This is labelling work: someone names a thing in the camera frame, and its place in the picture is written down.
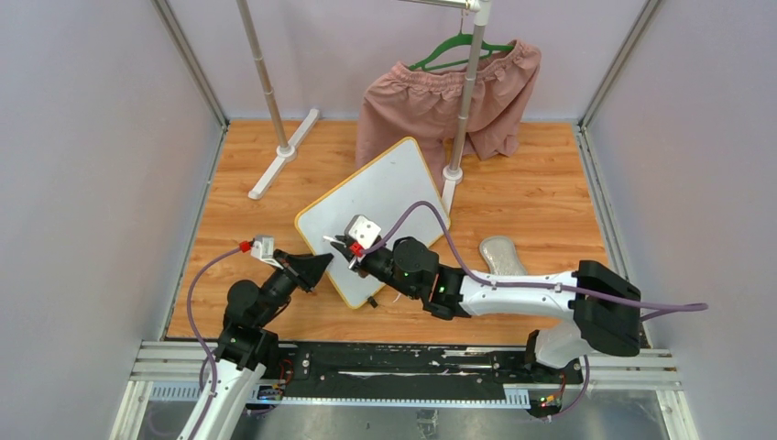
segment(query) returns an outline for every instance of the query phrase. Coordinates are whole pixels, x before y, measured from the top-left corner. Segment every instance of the white board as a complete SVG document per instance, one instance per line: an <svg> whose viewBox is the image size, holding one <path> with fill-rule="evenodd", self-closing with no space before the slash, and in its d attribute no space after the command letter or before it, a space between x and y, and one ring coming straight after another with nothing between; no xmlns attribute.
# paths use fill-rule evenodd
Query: white board
<svg viewBox="0 0 777 440"><path fill-rule="evenodd" d="M383 283L372 277L360 278L349 270L345 257L323 236L342 235L348 222L359 214L377 223L385 234L419 200L433 204L443 215L445 225L450 226L418 144L412 137L405 137L297 214L295 226L311 251L334 253L334 261L326 273L349 307L362 306ZM443 236L443 230L434 214L421 206L408 217L388 246L391 248L397 238L408 236L430 246Z"/></svg>

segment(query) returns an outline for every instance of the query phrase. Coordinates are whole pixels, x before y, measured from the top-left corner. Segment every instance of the wood grain surface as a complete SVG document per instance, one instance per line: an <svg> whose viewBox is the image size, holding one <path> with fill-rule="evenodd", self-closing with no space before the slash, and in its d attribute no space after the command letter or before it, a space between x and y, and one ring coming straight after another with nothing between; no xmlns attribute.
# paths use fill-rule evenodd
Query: wood grain surface
<svg viewBox="0 0 777 440"><path fill-rule="evenodd" d="M286 123L287 134L298 124ZM522 124L518 137L519 150L511 158L480 161L467 156L462 162L465 177L456 190L451 232L468 266L487 270L478 245L495 235L512 238L530 274L575 269L580 259L607 263L571 126ZM235 121L230 125L168 337L192 336L186 291L194 274L213 257L256 234L274 236L276 247L287 252L310 251L294 228L294 216L355 170L355 143L355 122L319 122L298 158L287 165L264 198L254 201L247 193L275 157L272 124ZM443 264L456 265L444 239L432 250L440 254ZM210 268L198 282L192 301L202 334L216 337L221 332L226 293L235 281L249 279L261 285L271 271L247 254ZM296 291L289 308L268 329L286 340L522 345L531 331L556 323L524 315L449 322L423 312L418 301L396 298L395 291L384 288L376 295L378 308L365 305L352 310L324 277L316 292Z"/></svg>

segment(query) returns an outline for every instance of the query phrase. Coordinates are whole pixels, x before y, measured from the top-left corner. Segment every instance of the wall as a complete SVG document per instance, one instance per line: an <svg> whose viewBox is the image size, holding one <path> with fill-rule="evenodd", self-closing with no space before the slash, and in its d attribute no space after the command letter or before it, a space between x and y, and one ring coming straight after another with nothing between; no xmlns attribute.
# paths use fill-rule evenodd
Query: wall
<svg viewBox="0 0 777 440"><path fill-rule="evenodd" d="M591 127L651 323L701 438L773 437L777 4L664 2Z"/></svg>
<svg viewBox="0 0 777 440"><path fill-rule="evenodd" d="M0 426L107 438L220 137L145 2L0 3Z"/></svg>
<svg viewBox="0 0 777 440"><path fill-rule="evenodd" d="M234 0L170 0L230 117L268 117ZM526 117L577 118L644 0L494 0L486 41L520 38L542 50ZM312 106L354 118L365 89L397 61L413 63L458 31L460 11L397 0L250 0L281 113ZM472 31L471 16L465 32ZM454 60L466 58L466 49Z"/></svg>

